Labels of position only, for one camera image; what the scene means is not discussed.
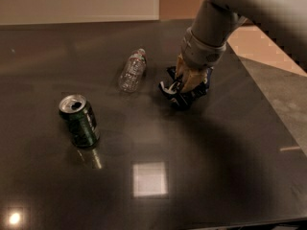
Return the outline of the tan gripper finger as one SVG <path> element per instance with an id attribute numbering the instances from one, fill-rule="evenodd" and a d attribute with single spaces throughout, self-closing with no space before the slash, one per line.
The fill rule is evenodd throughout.
<path id="1" fill-rule="evenodd" d="M 189 76 L 189 67 L 184 61 L 182 55 L 177 56 L 176 79 L 182 83 L 186 83 Z"/>
<path id="2" fill-rule="evenodd" d="M 181 92 L 192 91 L 207 77 L 205 69 L 187 69 L 183 71 Z"/>

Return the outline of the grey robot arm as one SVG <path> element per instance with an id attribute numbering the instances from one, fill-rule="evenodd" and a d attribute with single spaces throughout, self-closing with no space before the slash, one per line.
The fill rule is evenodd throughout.
<path id="1" fill-rule="evenodd" d="M 301 68 L 307 68 L 307 0 L 205 0 L 181 43 L 179 91 L 193 90 L 222 57 L 226 41 L 252 21 Z"/>

